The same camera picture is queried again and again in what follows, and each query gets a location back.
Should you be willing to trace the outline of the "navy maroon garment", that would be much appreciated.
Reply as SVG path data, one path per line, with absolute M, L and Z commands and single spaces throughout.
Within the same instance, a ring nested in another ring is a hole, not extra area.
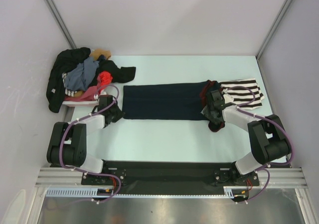
M 191 120 L 208 119 L 201 113 L 206 94 L 220 91 L 217 81 L 123 87 L 125 119 Z

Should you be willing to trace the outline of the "black white striped tank top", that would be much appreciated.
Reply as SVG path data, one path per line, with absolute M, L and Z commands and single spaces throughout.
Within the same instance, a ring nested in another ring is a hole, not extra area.
M 219 84 L 221 92 L 227 90 L 227 93 L 234 98 L 233 104 L 242 109 L 254 110 L 262 106 L 265 96 L 255 78 L 228 80 Z

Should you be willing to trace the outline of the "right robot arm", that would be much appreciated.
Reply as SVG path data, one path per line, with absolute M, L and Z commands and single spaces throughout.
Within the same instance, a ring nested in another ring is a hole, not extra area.
M 248 132 L 251 151 L 231 166 L 230 180 L 241 185 L 248 174 L 273 165 L 273 161 L 290 155 L 293 146 L 277 115 L 260 116 L 227 103 L 220 91 L 205 94 L 206 105 L 202 114 L 211 127 L 230 123 Z

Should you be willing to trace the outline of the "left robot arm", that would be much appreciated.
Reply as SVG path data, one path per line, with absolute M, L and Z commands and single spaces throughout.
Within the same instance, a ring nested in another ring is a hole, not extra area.
M 46 154 L 48 163 L 93 173 L 93 179 L 99 184 L 107 183 L 110 171 L 103 167 L 102 159 L 87 153 L 87 136 L 123 117 L 116 97 L 101 95 L 87 116 L 73 122 L 55 123 Z

